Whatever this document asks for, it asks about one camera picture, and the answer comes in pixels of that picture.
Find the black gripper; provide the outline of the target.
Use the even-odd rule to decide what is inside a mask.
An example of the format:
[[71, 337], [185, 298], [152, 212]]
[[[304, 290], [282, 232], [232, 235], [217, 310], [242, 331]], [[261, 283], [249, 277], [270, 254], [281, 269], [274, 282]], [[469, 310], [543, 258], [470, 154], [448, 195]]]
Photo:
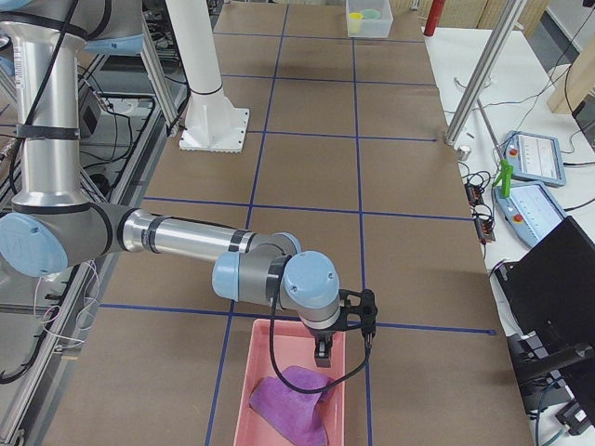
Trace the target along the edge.
[[316, 366], [319, 368], [330, 368], [332, 359], [333, 336], [337, 330], [332, 327], [323, 329], [310, 327], [306, 325], [306, 329], [312, 335], [315, 341], [314, 360]]

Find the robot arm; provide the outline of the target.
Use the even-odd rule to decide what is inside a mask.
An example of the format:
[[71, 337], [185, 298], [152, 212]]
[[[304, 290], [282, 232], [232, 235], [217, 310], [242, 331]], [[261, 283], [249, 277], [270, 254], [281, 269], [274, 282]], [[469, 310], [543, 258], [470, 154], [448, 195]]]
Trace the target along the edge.
[[331, 362], [345, 327], [336, 269], [288, 233], [263, 235], [213, 223], [93, 203], [80, 185], [77, 59], [82, 50], [137, 55], [145, 47], [139, 1], [5, 1], [1, 29], [14, 52], [22, 145], [21, 188], [1, 220], [1, 254], [31, 277], [98, 256], [148, 251], [214, 263], [217, 295], [294, 310]]

